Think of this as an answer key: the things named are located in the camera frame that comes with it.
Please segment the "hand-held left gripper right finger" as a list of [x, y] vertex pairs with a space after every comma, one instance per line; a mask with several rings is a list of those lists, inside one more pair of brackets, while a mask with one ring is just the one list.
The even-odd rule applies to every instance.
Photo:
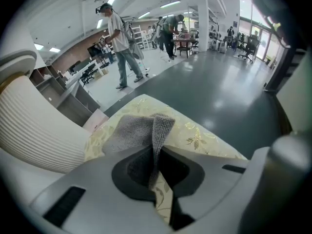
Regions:
[[239, 181], [248, 161], [163, 148], [160, 171], [173, 192], [161, 231], [239, 231], [246, 207]]

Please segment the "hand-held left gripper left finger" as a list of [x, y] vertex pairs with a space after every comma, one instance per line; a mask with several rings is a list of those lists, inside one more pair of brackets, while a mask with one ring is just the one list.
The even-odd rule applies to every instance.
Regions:
[[152, 146], [89, 160], [45, 188], [31, 208], [47, 233], [169, 234], [148, 188]]

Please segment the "grey wiping cloth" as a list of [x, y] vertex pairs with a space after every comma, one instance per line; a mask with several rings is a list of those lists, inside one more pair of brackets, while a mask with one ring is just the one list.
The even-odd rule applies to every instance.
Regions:
[[124, 115], [112, 135], [104, 142], [101, 151], [111, 155], [130, 148], [152, 146], [152, 170], [135, 172], [135, 176], [150, 190], [155, 186], [159, 173], [160, 151], [172, 130], [175, 119], [161, 113], [148, 117]]

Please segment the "white oval table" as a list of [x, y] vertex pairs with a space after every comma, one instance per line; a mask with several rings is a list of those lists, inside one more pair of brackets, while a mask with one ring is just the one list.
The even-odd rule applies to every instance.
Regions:
[[[21, 50], [0, 58], [0, 89], [19, 76], [26, 76], [34, 69], [37, 56], [30, 50]], [[46, 187], [64, 176], [26, 163], [0, 148], [0, 175], [4, 178], [13, 198], [29, 205]]]

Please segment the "black office chair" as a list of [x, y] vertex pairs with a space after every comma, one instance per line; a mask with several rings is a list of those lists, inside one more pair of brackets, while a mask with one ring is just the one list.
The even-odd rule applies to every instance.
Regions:
[[244, 60], [249, 60], [251, 64], [254, 63], [254, 56], [256, 54], [256, 51], [258, 49], [258, 46], [260, 44], [260, 41], [258, 40], [256, 35], [251, 35], [248, 37], [247, 44], [245, 47], [243, 47], [242, 51], [245, 52], [245, 54], [239, 54], [238, 57], [244, 58]]
[[82, 76], [80, 77], [80, 80], [83, 83], [83, 85], [88, 84], [89, 80], [94, 78], [93, 74], [95, 72], [93, 71], [93, 69], [95, 66], [96, 66], [95, 64], [92, 64], [83, 72]]

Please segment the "white office desk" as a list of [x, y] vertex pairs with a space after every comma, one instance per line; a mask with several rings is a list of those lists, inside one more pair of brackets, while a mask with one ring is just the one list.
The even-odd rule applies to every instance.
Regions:
[[72, 76], [71, 76], [71, 78], [69, 79], [69, 80], [67, 80], [66, 82], [65, 82], [65, 84], [68, 84], [68, 83], [70, 83], [71, 81], [73, 81], [75, 78], [80, 78], [81, 77], [81, 75], [82, 75], [82, 73], [84, 72], [84, 71], [86, 71], [90, 66], [92, 66], [92, 65], [95, 65], [95, 67], [97, 67], [97, 61], [96, 60], [93, 60], [92, 62], [90, 62], [90, 63], [88, 63], [87, 65], [85, 65], [83, 68], [81, 68], [79, 71], [77, 71], [75, 74], [73, 74]]

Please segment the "grey open shelf cabinet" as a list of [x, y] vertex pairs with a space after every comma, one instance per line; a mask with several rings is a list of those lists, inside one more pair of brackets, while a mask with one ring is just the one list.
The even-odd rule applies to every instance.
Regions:
[[52, 65], [34, 69], [29, 79], [51, 104], [65, 92], [63, 76]]

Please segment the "dark wooden coffee table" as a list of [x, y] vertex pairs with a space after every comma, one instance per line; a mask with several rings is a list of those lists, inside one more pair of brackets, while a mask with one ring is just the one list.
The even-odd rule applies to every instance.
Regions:
[[198, 39], [189, 38], [176, 38], [172, 39], [171, 42], [174, 44], [174, 55], [176, 54], [176, 51], [179, 51], [179, 55], [181, 55], [182, 52], [186, 53], [186, 58], [190, 56], [190, 54], [193, 54], [193, 49], [198, 46]]

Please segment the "dark wooden framed furniture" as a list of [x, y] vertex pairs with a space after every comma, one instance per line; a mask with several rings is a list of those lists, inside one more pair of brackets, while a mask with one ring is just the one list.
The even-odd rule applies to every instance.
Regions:
[[312, 32], [299, 15], [307, 0], [252, 0], [281, 52], [264, 92], [277, 107], [281, 134], [312, 141]]

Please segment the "black monitor screen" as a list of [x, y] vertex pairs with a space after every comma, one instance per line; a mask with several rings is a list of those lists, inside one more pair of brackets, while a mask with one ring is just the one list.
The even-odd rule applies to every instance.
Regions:
[[87, 50], [91, 58], [95, 58], [96, 56], [102, 54], [101, 48], [98, 47], [96, 44], [90, 46], [89, 48], [87, 48]]

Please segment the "white square column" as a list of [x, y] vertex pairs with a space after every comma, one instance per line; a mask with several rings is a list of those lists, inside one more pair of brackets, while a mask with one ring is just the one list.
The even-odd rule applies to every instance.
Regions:
[[199, 22], [199, 51], [206, 52], [208, 50], [209, 41], [209, 7], [208, 0], [196, 0], [198, 6], [198, 22]]

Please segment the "white shelf rack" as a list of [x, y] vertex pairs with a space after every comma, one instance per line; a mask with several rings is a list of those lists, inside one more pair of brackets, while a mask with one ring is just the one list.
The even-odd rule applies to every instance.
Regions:
[[132, 28], [133, 37], [140, 49], [150, 49], [149, 40], [146, 36], [146, 31], [142, 30], [140, 26]]

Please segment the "white ribbed table pedestal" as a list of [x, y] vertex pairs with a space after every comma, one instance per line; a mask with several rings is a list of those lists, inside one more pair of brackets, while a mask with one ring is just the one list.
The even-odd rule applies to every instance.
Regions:
[[0, 89], [0, 148], [17, 159], [68, 173], [84, 162], [90, 135], [53, 107], [28, 77]]

